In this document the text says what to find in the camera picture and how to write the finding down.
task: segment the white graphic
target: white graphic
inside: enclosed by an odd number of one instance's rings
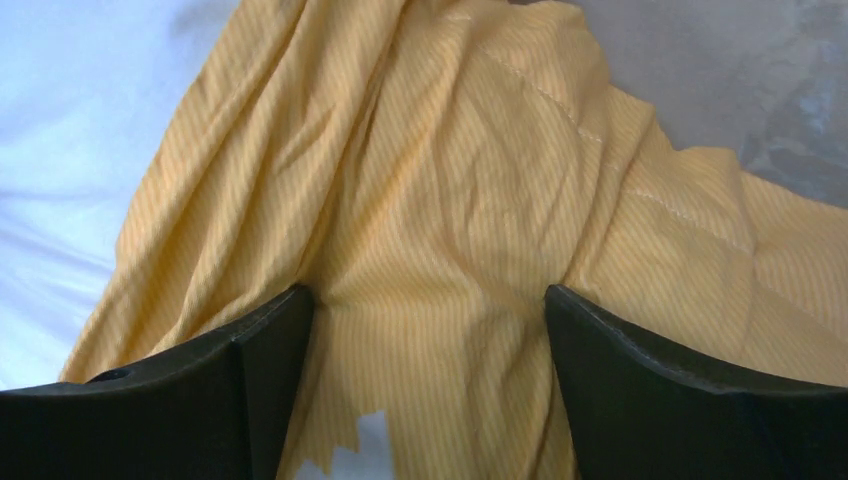
[[[336,447],[329,476],[307,461],[298,470],[295,480],[394,480],[392,445],[385,413],[381,411],[360,417],[356,425],[359,453]]]

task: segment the yellow shirt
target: yellow shirt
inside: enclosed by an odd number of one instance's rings
[[[281,478],[355,449],[376,411],[399,479],[570,478],[549,284],[715,357],[848,385],[846,239],[848,213],[731,152],[674,151],[575,7],[243,0],[64,378],[301,281],[320,306]]]

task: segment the yellow fabric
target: yellow fabric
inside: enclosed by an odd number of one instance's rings
[[[244,0],[64,378],[302,281],[320,308],[281,478],[355,449],[377,410],[399,479],[568,478],[549,284],[710,355],[848,385],[846,238],[848,213],[731,152],[674,151],[609,85],[575,7]]]

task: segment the wrinkled cloth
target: wrinkled cloth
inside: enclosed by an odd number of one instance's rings
[[[848,385],[845,238],[846,211],[730,151],[673,150],[576,7],[243,0],[63,378],[302,282],[319,308],[280,478],[355,450],[381,410],[397,478],[570,478],[549,284],[720,359]]]

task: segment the gray surface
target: gray surface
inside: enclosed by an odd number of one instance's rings
[[[675,146],[848,207],[848,0],[572,0]]]

